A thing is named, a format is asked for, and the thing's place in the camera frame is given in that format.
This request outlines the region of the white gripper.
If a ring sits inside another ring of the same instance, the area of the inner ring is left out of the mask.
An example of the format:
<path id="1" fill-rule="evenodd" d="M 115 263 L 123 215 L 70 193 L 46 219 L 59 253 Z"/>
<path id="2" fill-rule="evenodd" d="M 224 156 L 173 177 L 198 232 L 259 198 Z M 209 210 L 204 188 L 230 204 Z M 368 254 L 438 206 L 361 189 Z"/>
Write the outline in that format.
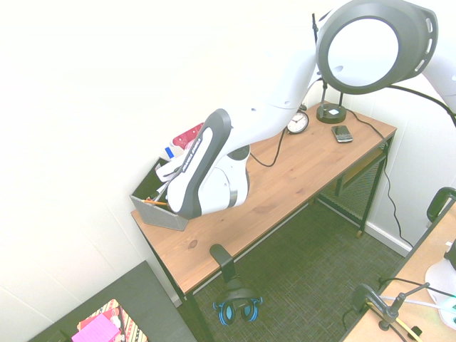
<path id="1" fill-rule="evenodd" d="M 187 152 L 184 151 L 179 157 L 172 158 L 156 170 L 156 175 L 160 180 L 171 180 L 185 161 Z"/>

